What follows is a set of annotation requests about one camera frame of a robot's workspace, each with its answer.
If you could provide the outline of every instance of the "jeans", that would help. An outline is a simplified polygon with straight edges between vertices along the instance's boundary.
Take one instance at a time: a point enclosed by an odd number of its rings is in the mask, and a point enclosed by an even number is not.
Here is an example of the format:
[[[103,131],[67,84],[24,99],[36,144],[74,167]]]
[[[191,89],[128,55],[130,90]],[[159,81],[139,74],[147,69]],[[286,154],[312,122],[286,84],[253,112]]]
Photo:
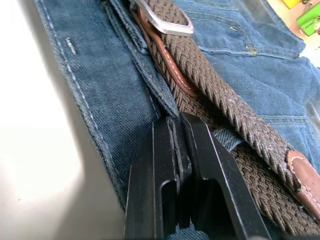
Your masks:
[[[35,0],[58,65],[125,208],[151,123],[179,114],[128,0]],[[266,0],[176,0],[222,78],[320,172],[320,69]],[[213,132],[229,150],[243,139]],[[205,238],[190,229],[173,238]]]

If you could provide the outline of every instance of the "silver buckle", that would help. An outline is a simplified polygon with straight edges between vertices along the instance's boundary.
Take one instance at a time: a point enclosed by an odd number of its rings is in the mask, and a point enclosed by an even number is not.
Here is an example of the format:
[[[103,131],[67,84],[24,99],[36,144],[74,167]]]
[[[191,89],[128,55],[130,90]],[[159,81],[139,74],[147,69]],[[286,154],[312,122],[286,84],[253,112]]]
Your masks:
[[[146,15],[146,18],[148,19],[148,21],[161,33],[191,37],[191,35],[195,31],[194,25],[181,9],[180,11],[182,12],[183,16],[187,20],[188,25],[176,24],[176,23],[172,23],[172,22],[168,22],[160,19],[151,10],[151,8],[148,6],[145,0],[130,0],[130,2],[131,2],[130,8],[133,9],[135,7],[135,4],[137,4]]]

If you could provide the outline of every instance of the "black clamp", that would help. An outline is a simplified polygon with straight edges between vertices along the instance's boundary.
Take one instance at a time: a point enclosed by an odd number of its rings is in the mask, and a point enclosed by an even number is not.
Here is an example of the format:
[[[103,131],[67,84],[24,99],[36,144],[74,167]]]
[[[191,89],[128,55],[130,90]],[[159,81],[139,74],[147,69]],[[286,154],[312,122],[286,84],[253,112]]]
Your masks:
[[[188,113],[152,124],[127,196],[126,240],[164,239],[190,220],[210,239],[271,239],[235,159]]]

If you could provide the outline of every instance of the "white surface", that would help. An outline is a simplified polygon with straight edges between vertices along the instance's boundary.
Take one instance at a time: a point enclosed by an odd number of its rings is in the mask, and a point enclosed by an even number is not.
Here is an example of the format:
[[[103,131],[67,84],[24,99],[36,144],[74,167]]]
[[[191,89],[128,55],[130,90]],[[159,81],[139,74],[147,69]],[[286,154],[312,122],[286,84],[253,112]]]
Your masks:
[[[0,1],[0,30],[0,239],[119,239],[124,213],[33,0]]]
[[[320,0],[310,1],[313,6],[320,2]],[[309,58],[316,67],[320,68],[320,35],[314,33],[307,36],[297,24],[297,18],[309,10],[310,5],[299,2],[292,9],[289,9],[282,0],[268,0],[268,2],[291,31],[304,40],[306,47],[300,56]]]

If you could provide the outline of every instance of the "braided belt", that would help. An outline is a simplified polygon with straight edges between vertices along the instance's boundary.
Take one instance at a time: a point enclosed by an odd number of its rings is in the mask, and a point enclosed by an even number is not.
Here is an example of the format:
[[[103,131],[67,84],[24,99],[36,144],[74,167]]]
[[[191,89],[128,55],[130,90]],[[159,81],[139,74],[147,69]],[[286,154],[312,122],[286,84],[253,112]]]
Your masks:
[[[295,151],[224,82],[191,38],[194,31],[191,21],[174,3],[131,0],[130,9],[179,110],[198,115],[209,126],[215,125],[214,111],[219,110],[266,163],[257,161],[253,155],[244,157],[248,155],[240,148],[232,153],[240,168],[254,166],[250,167],[251,174],[240,170],[259,211],[290,234],[319,234],[320,225],[314,219],[320,223],[320,176],[306,157]],[[256,191],[258,183],[250,180],[253,175],[259,177],[259,184],[269,192]],[[273,195],[271,200],[269,197],[266,201],[267,195]],[[296,200],[309,214],[299,208]]]

